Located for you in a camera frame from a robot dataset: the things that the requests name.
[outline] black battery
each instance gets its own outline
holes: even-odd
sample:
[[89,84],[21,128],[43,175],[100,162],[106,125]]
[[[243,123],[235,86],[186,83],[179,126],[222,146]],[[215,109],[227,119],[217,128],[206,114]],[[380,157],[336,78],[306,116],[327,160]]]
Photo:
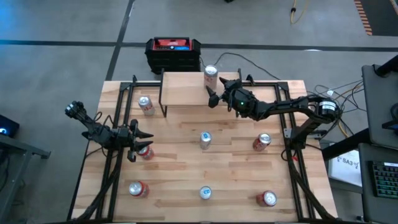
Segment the black battery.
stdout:
[[145,54],[150,69],[166,72],[200,72],[201,43],[189,37],[154,37],[146,43]]

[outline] white label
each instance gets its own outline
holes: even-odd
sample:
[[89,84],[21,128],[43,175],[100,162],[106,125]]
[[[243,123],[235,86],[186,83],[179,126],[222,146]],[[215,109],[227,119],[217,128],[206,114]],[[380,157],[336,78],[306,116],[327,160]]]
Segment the white label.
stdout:
[[328,106],[328,105],[324,105],[324,106],[322,106],[322,109],[329,109],[329,110],[335,110],[335,108],[334,107],[332,107],[332,106]]
[[328,91],[327,91],[327,94],[328,94],[329,96],[332,96],[332,95],[333,95],[333,93],[334,93],[334,91],[333,91],[333,90],[328,90]]
[[398,164],[393,164],[393,163],[390,163],[390,162],[385,162],[384,165],[385,165],[385,166],[398,167]]
[[330,102],[330,101],[323,101],[323,102],[319,103],[319,106],[323,106],[323,105],[329,105],[329,106],[332,106],[334,108],[336,107],[336,103]]

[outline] aluminum can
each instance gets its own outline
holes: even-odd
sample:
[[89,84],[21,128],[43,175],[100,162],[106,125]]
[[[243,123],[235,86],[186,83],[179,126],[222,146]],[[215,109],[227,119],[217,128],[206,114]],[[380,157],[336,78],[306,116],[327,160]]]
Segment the aluminum can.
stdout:
[[218,70],[214,65],[207,65],[205,68],[204,86],[209,86],[212,90],[217,88]]
[[202,187],[199,191],[199,194],[202,199],[205,199],[205,200],[209,199],[211,197],[210,187],[209,186]]
[[206,150],[210,147],[211,144],[211,134],[207,131],[204,131],[200,134],[200,147],[203,150]]
[[133,197],[146,197],[149,194],[149,187],[141,181],[134,181],[130,184],[129,191]]
[[145,160],[150,160],[154,157],[155,153],[152,150],[151,146],[146,146],[143,149],[141,149],[139,152],[137,152],[139,156],[142,156]]
[[271,143],[271,136],[266,133],[261,133],[253,142],[253,149],[255,151],[263,151]]
[[270,190],[256,196],[256,202],[262,207],[272,207],[276,205],[277,197],[276,194]]
[[138,100],[138,105],[146,116],[151,116],[155,114],[155,108],[149,96],[140,97]]

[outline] black desk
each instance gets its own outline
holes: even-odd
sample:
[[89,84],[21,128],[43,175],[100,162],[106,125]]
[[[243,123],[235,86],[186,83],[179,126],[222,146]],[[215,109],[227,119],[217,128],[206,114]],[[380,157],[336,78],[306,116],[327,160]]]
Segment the black desk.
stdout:
[[36,147],[24,144],[10,137],[0,134],[0,148],[9,153],[9,168],[6,185],[0,192],[0,223],[5,223],[15,194],[21,186],[22,176],[24,175],[30,158],[34,154],[40,155],[42,159],[48,159],[51,152],[47,152]]
[[392,120],[390,108],[398,103],[398,72],[382,78],[374,73],[372,66],[364,65],[362,78],[369,127],[322,150],[326,161],[356,149],[359,143],[398,148],[398,136],[392,130],[381,128],[381,124]]
[[362,201],[365,221],[379,223],[397,223],[398,199],[375,197],[368,161],[398,163],[398,152],[395,149],[359,144],[359,161],[362,176]]

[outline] black case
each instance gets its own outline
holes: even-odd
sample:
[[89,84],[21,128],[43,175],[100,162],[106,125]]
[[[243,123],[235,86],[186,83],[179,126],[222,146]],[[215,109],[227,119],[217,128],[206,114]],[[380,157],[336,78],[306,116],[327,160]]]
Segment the black case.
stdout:
[[150,69],[160,75],[162,68],[165,72],[200,72],[200,46],[201,43],[192,39],[190,50],[153,50],[154,44],[160,39],[185,39],[189,37],[154,37],[146,43],[145,54]]

